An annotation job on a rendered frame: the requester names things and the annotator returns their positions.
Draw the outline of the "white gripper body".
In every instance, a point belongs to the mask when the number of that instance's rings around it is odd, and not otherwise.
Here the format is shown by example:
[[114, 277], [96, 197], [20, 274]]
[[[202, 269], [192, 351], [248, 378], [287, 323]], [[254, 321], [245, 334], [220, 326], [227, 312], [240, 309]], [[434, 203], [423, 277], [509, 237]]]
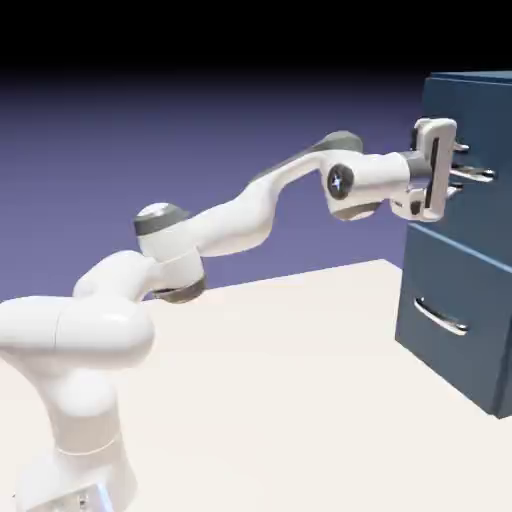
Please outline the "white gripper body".
[[420, 118], [414, 128], [416, 151], [431, 171], [422, 218], [424, 222], [437, 222], [444, 216], [457, 123], [449, 118]]

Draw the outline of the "blue drawer front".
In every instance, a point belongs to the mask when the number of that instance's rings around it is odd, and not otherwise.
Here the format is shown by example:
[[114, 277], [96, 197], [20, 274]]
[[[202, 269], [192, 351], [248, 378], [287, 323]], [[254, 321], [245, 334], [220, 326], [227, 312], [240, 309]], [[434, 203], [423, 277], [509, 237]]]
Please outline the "blue drawer front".
[[450, 184], [463, 190], [447, 201], [441, 221], [418, 225], [419, 241], [435, 233], [512, 267], [512, 79], [433, 75], [425, 81], [423, 114], [457, 122], [457, 142], [469, 151], [455, 154], [453, 167], [491, 169], [496, 179], [451, 175]]
[[[435, 233], [420, 242], [419, 233], [407, 229], [396, 340], [486, 413], [512, 416], [512, 268]], [[469, 332], [439, 327], [416, 297]]]

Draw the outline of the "blue cabinet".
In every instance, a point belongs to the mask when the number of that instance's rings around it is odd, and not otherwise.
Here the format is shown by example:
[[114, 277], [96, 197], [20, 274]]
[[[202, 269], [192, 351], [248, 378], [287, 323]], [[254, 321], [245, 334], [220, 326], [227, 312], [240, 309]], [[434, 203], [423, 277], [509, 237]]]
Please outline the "blue cabinet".
[[396, 340], [486, 413], [512, 416], [512, 70], [439, 72], [423, 113], [457, 122], [444, 217], [407, 228]]

